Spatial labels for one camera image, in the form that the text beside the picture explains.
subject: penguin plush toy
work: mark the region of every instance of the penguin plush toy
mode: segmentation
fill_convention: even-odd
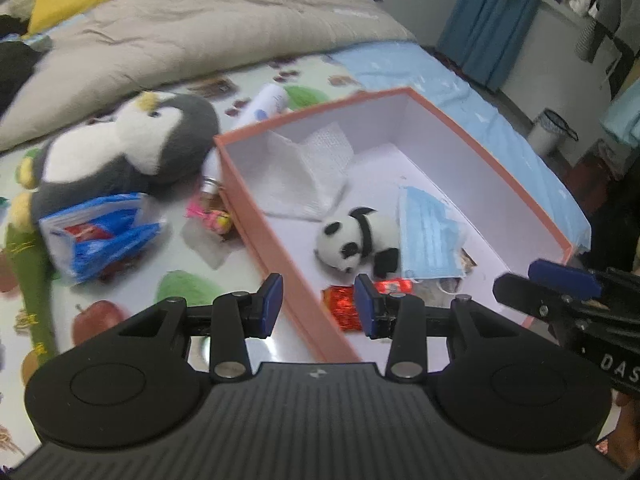
[[[199,171],[217,133],[206,99],[143,92],[112,120],[78,126],[29,151],[16,179],[38,189],[12,201],[11,222],[30,232],[41,218],[92,198],[176,182]]]
[[[397,272],[400,261],[398,223],[370,207],[327,219],[316,238],[316,257],[342,272],[353,272],[373,255],[373,275],[381,280]]]

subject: blue curtain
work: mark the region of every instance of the blue curtain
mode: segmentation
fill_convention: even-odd
[[[458,0],[437,50],[497,90],[509,75],[540,0]]]

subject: panda eye patch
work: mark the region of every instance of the panda eye patch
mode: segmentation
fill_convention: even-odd
[[[358,254],[358,252],[360,252],[360,249],[358,248],[358,244],[356,242],[349,242],[348,244],[344,244],[340,249],[340,254],[342,255],[343,260],[346,260],[354,254]]]
[[[340,227],[342,227],[340,222],[331,222],[324,228],[324,234],[327,236],[334,235],[340,230]]]

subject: face mask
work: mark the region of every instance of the face mask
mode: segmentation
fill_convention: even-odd
[[[462,237],[445,205],[416,187],[400,191],[400,259],[403,278],[462,278]]]

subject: shiny red wrapper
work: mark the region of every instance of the shiny red wrapper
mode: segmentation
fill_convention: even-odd
[[[402,280],[400,278],[374,282],[373,286],[376,287],[380,294],[389,294],[391,292],[410,294],[414,290],[410,280]],[[322,291],[322,300],[343,332],[362,331],[360,319],[353,304],[353,285],[332,285]]]

